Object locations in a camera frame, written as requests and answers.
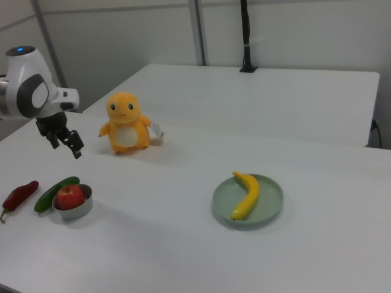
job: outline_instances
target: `white wall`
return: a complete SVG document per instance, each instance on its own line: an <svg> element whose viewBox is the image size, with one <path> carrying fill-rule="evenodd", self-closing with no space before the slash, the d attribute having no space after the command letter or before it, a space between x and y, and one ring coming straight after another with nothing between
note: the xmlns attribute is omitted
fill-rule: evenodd
<svg viewBox="0 0 391 293"><path fill-rule="evenodd" d="M40 0L80 111L149 63L197 65L187 0Z"/></svg>
<svg viewBox="0 0 391 293"><path fill-rule="evenodd" d="M57 85L58 79L48 49L29 0L1 0L0 2L0 74L7 73L5 52L20 45L35 46L42 53ZM29 120L0 120L0 140L13 133Z"/></svg>
<svg viewBox="0 0 391 293"><path fill-rule="evenodd" d="M250 39L265 38L251 46L252 64L380 73L375 118L383 147L391 148L391 1L278 2L248 5ZM202 0L202 16L208 64L241 67L239 1ZM373 132L370 145L377 143Z"/></svg>

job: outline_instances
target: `apple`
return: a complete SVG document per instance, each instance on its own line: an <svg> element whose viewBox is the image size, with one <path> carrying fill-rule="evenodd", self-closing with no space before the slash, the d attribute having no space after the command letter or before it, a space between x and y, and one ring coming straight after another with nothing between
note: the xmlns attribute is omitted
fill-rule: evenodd
<svg viewBox="0 0 391 293"><path fill-rule="evenodd" d="M77 184L71 184L61 188L56 197L57 204L63 211L77 208L84 203L84 194Z"/></svg>

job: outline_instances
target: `metal bowl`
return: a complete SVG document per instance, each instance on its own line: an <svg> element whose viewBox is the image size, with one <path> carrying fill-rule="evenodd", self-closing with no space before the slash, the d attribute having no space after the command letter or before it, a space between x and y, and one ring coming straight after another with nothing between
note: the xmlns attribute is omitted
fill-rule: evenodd
<svg viewBox="0 0 391 293"><path fill-rule="evenodd" d="M66 220L77 219L84 216L92 209L92 189L88 185L78 184L84 194L85 201L82 205L74 209L62 210L57 204L57 197L53 198L52 207Z"/></svg>

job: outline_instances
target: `plush toy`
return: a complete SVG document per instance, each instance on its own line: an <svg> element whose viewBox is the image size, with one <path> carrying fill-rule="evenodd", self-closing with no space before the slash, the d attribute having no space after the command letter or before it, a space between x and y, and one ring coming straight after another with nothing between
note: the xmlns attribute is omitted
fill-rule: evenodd
<svg viewBox="0 0 391 293"><path fill-rule="evenodd" d="M120 92L110 96L106 110L109 121L101 127L99 136L109 136L111 148L116 154L132 147L146 149L150 143L147 126L157 136L164 135L159 125L141 114L139 102L132 93Z"/></svg>

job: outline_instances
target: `pepper stem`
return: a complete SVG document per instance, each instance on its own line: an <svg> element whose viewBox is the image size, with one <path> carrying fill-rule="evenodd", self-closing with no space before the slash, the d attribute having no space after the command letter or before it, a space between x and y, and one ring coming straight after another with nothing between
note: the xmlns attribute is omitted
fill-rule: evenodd
<svg viewBox="0 0 391 293"><path fill-rule="evenodd" d="M9 209L7 209L7 208L4 208L3 210L2 210L2 213L1 213L1 215L0 215L0 222L2 222L3 224L5 224L5 221L2 219L2 217L6 214L6 213L8 213L10 210Z"/></svg>

